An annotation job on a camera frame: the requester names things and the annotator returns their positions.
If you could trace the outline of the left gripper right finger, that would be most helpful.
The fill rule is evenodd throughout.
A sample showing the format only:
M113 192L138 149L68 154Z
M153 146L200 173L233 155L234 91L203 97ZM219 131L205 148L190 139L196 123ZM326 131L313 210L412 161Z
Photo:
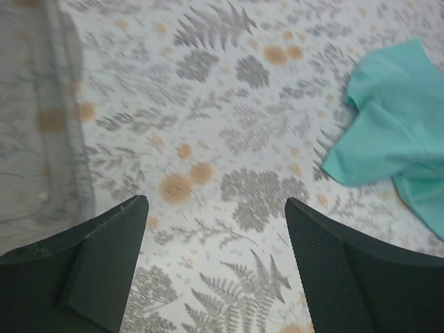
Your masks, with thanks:
M370 237L296 198L284 212L315 332L443 331L443 258Z

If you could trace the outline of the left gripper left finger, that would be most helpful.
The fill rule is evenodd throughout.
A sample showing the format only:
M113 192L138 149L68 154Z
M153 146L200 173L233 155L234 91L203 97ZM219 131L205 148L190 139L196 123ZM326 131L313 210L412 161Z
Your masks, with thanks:
M1 256L2 332L118 332L146 219L133 196L64 232Z

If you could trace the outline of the clear plastic bin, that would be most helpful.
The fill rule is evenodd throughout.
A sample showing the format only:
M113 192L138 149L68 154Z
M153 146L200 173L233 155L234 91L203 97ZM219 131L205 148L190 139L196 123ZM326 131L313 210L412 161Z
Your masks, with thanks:
M57 1L1 2L1 252L93 216L76 88L83 55Z

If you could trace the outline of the teal t shirt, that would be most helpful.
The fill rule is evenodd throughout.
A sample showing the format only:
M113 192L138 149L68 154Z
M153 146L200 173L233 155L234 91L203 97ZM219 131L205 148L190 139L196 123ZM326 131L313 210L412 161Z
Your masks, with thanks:
M357 115L323 170L348 187L390 178L400 199L442 237L443 73L419 40L408 40L366 55L345 99Z

